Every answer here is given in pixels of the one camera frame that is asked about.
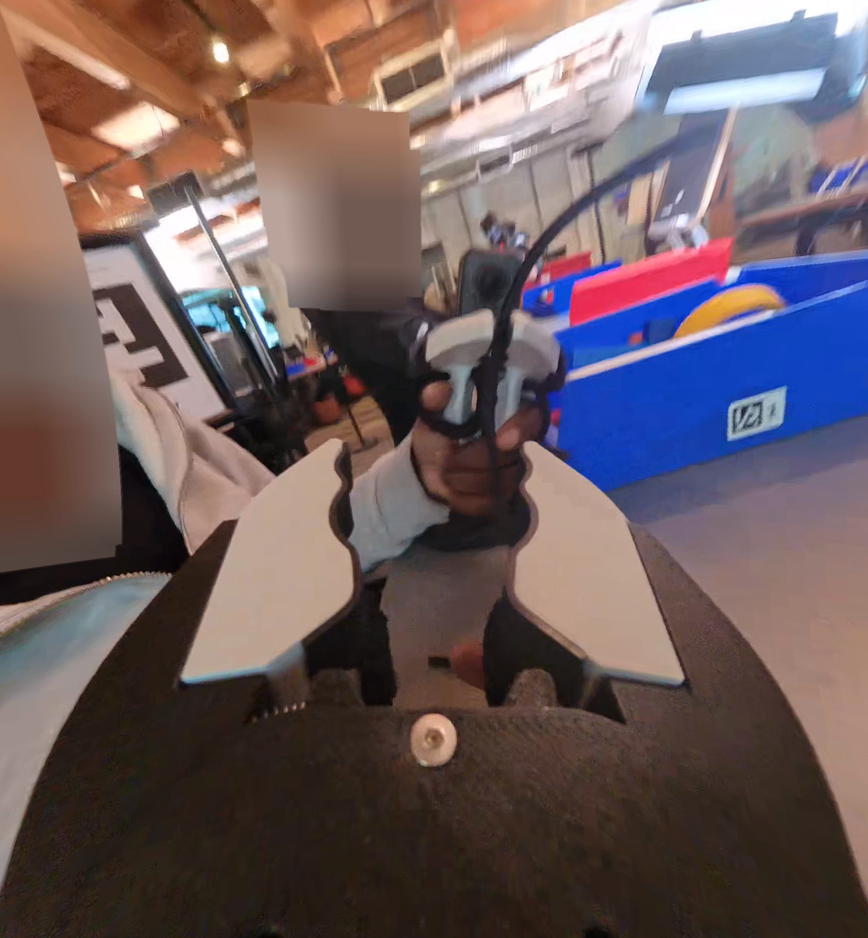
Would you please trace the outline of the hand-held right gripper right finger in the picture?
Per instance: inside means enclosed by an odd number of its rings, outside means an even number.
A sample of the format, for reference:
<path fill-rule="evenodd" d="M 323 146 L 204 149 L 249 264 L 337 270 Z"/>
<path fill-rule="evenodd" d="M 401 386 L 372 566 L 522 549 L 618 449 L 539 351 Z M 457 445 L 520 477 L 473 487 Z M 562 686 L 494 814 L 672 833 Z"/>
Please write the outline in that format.
<path fill-rule="evenodd" d="M 511 605 L 588 678 L 682 686 L 685 673 L 625 516 L 535 442 L 522 449 L 529 528 L 510 552 Z"/>

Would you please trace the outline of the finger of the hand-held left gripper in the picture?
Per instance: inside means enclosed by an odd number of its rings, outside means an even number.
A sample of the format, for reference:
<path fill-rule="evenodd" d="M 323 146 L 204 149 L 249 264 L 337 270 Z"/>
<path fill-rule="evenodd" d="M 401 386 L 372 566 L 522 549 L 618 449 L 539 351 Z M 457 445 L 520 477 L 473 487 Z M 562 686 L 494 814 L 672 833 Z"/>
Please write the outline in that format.
<path fill-rule="evenodd" d="M 550 389 L 561 362 L 557 339 L 529 313 L 514 311 L 510 341 L 498 381 L 498 427 L 504 426 L 523 403 Z"/>
<path fill-rule="evenodd" d="M 460 316 L 430 332 L 425 361 L 450 386 L 450 398 L 435 416 L 449 427 L 497 425 L 497 358 L 494 316 Z"/>

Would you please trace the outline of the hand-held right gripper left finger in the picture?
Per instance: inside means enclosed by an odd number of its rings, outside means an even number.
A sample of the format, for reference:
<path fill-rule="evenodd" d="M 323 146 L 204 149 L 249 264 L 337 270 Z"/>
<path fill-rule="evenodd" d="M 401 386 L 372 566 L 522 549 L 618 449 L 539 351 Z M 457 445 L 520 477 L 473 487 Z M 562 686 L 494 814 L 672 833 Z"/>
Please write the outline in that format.
<path fill-rule="evenodd" d="M 307 653 L 354 609 L 360 561 L 349 542 L 352 468 L 333 439 L 242 511 L 180 678 L 188 686 L 263 676 L 307 686 Z"/>

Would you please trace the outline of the blue plastic bin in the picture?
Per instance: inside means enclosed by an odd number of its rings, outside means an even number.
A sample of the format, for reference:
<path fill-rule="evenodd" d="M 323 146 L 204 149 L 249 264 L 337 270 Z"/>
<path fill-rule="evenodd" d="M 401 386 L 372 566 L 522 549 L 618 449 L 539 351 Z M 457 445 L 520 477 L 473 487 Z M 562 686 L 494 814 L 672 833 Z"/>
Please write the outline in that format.
<path fill-rule="evenodd" d="M 731 287 L 784 309 L 686 338 L 678 324 Z M 868 415 L 868 251 L 734 268 L 557 333 L 568 362 L 557 445 L 602 490 Z"/>
<path fill-rule="evenodd" d="M 581 270 L 559 270 L 557 275 L 543 273 L 521 295 L 519 309 L 534 318 L 569 315 L 572 291 L 584 279 L 608 273 L 622 266 L 621 260 L 588 266 Z"/>

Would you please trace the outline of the person's left forearm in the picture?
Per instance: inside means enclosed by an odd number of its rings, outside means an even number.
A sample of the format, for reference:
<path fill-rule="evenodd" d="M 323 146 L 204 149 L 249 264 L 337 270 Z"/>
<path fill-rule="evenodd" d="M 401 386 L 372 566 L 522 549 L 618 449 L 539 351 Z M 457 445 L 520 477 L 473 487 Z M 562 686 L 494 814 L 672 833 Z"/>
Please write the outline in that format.
<path fill-rule="evenodd" d="M 401 556 L 450 517 L 449 509 L 422 486 L 410 437 L 356 479 L 349 503 L 353 519 L 349 542 L 363 573 Z"/>

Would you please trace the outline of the grey desk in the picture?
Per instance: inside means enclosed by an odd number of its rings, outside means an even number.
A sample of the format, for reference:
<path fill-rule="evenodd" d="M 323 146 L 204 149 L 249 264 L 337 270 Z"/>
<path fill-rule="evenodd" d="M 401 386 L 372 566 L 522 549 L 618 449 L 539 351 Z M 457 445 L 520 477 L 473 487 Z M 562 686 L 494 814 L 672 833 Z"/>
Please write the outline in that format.
<path fill-rule="evenodd" d="M 868 894 L 868 416 L 614 490 L 803 722 Z"/>

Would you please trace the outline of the person's left hand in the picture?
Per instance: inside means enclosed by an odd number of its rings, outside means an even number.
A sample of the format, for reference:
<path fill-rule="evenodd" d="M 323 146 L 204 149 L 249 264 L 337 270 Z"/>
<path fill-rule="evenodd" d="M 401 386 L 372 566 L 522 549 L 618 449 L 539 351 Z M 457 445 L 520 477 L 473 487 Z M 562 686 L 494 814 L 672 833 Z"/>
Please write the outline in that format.
<path fill-rule="evenodd" d="M 426 504 L 440 513 L 483 516 L 507 503 L 524 474 L 523 445 L 543 437 L 545 419 L 526 402 L 488 440 L 451 440 L 425 418 L 444 416 L 452 387 L 446 379 L 426 381 L 419 391 L 419 416 L 407 444 L 408 466 Z"/>

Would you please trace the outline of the red plastic bin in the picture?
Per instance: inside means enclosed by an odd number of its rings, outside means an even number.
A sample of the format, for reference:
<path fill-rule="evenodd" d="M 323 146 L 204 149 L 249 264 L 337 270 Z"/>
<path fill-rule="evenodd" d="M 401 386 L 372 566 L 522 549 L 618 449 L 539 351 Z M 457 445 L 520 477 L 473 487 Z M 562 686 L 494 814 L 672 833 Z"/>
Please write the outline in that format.
<path fill-rule="evenodd" d="M 734 244 L 733 237 L 712 239 L 699 248 L 663 252 L 583 277 L 572 288 L 569 325 L 592 322 L 691 285 L 720 283 L 726 277 Z"/>
<path fill-rule="evenodd" d="M 545 259 L 537 282 L 545 284 L 562 277 L 588 270 L 593 265 L 592 252 L 579 252 L 562 255 L 553 260 Z"/>

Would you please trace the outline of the yellow tape roll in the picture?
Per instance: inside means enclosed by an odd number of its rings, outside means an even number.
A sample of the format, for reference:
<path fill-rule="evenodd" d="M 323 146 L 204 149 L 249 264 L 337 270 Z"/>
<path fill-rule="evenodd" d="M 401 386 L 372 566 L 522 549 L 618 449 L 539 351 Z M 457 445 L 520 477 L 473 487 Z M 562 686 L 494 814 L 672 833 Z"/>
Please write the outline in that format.
<path fill-rule="evenodd" d="M 674 338 L 686 338 L 750 313 L 780 311 L 785 300 L 771 287 L 747 284 L 723 290 L 697 306 L 680 321 Z"/>

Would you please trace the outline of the ceiling air vent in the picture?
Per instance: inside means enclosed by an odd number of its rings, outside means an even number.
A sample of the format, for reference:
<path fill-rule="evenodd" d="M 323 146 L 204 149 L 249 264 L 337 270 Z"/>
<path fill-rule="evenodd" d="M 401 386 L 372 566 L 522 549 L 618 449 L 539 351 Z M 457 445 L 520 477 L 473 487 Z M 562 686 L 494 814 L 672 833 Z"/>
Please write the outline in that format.
<path fill-rule="evenodd" d="M 449 88 L 453 78 L 447 42 L 424 43 L 373 69 L 375 106 L 381 111 L 410 111 Z"/>

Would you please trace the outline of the floor stand with grey board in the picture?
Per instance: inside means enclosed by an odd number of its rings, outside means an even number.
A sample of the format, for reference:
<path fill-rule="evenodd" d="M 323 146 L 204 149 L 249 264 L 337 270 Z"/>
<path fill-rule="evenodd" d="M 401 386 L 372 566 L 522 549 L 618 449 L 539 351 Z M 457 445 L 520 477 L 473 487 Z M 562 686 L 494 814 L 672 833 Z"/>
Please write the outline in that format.
<path fill-rule="evenodd" d="M 240 329 L 244 337 L 250 342 L 253 349 L 254 366 L 257 371 L 257 384 L 272 401 L 273 405 L 277 406 L 281 402 L 279 392 L 284 388 L 281 376 L 275 367 L 274 360 L 271 358 L 269 346 L 267 346 L 264 334 L 254 318 L 254 312 L 244 296 L 240 281 L 232 265 L 229 263 L 227 253 L 215 236 L 209 219 L 202 208 L 201 192 L 198 188 L 198 182 L 194 181 L 192 173 L 186 173 L 179 181 L 182 183 L 182 194 L 192 206 L 197 221 L 203 229 L 217 261 L 224 270 L 232 292 L 235 295 L 235 299 L 240 306 L 242 325 L 238 326 L 234 323 L 232 329 L 235 332 Z"/>

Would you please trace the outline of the framed black white marker poster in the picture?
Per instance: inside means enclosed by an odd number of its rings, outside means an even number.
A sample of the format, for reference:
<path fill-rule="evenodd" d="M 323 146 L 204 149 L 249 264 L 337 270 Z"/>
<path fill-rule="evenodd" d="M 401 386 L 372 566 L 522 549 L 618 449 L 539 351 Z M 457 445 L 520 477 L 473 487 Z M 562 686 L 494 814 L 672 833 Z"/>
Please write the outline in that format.
<path fill-rule="evenodd" d="M 162 393 L 185 416 L 224 420 L 235 394 L 146 238 L 91 234 L 79 245 L 109 366 Z"/>

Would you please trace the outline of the wooden work table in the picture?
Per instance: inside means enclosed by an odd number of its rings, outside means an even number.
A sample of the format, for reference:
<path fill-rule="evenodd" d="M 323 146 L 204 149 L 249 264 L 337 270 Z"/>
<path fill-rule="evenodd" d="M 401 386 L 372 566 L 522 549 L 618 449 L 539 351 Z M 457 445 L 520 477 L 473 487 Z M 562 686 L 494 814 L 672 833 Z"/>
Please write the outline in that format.
<path fill-rule="evenodd" d="M 745 249 L 788 234 L 850 224 L 866 216 L 868 181 L 849 189 L 826 192 L 796 204 L 769 207 L 745 216 L 740 219 L 736 244 Z"/>

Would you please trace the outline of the light panel on stand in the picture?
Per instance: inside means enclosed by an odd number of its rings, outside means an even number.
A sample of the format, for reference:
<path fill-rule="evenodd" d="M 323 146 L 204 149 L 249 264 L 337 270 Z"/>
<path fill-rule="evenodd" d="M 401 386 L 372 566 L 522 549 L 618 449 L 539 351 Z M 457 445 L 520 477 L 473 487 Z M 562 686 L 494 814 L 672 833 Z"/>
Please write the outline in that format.
<path fill-rule="evenodd" d="M 868 84 L 867 9 L 713 10 L 714 21 L 681 17 L 681 7 L 656 18 L 636 109 L 693 115 L 781 105 L 820 125 L 858 104 Z"/>

